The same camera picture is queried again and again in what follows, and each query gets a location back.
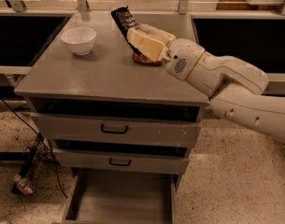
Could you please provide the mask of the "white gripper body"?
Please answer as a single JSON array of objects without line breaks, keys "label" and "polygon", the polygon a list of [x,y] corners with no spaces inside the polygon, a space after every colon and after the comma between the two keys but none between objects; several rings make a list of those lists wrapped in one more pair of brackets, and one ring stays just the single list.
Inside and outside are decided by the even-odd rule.
[{"label": "white gripper body", "polygon": [[204,53],[205,49],[192,40],[175,39],[168,48],[163,65],[170,75],[186,81]]}]

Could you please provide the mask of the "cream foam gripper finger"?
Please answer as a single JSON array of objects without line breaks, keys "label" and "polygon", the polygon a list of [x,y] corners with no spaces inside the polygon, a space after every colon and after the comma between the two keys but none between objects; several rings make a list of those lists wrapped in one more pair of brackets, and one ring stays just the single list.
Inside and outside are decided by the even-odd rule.
[{"label": "cream foam gripper finger", "polygon": [[167,46],[170,42],[176,39],[174,35],[145,23],[140,24],[139,28],[149,37],[160,40],[164,42]]},{"label": "cream foam gripper finger", "polygon": [[167,45],[164,42],[149,37],[140,28],[139,30],[131,28],[127,38],[131,45],[154,62],[160,62],[166,53]]}]

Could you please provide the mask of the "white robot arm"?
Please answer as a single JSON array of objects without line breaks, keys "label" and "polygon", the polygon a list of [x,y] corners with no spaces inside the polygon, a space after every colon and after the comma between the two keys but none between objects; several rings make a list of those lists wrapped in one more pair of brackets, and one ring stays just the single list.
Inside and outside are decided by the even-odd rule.
[{"label": "white robot arm", "polygon": [[285,98],[265,96],[268,75],[232,56],[214,56],[190,39],[141,24],[131,27],[127,42],[148,59],[209,98],[222,119],[285,143]]}]

